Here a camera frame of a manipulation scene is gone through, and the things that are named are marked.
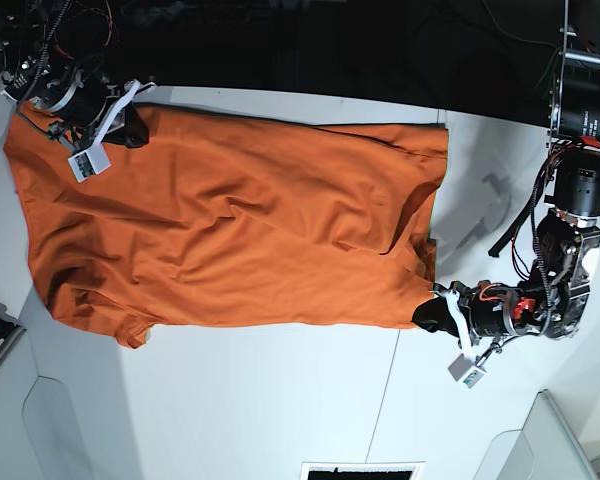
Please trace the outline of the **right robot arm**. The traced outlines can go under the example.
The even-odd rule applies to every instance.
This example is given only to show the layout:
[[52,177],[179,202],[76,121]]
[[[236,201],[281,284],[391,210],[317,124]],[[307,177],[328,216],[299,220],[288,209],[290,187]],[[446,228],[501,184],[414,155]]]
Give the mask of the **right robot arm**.
[[132,87],[110,73],[118,37],[111,1],[10,1],[0,31],[0,94],[50,141],[76,153],[97,141],[140,148],[149,131],[131,103],[105,118]]

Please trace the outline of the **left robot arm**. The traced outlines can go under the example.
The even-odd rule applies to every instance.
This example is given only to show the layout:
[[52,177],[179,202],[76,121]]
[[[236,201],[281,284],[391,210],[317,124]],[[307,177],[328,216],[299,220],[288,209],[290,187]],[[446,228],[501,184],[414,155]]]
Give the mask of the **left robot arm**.
[[511,254],[520,282],[509,286],[459,281],[433,287],[413,321],[458,340],[465,358],[481,364],[521,337],[559,340],[578,329],[600,248],[600,1],[568,1],[562,43],[546,74],[548,154],[529,200],[491,247],[497,257],[514,247],[523,225],[531,229],[529,271]]

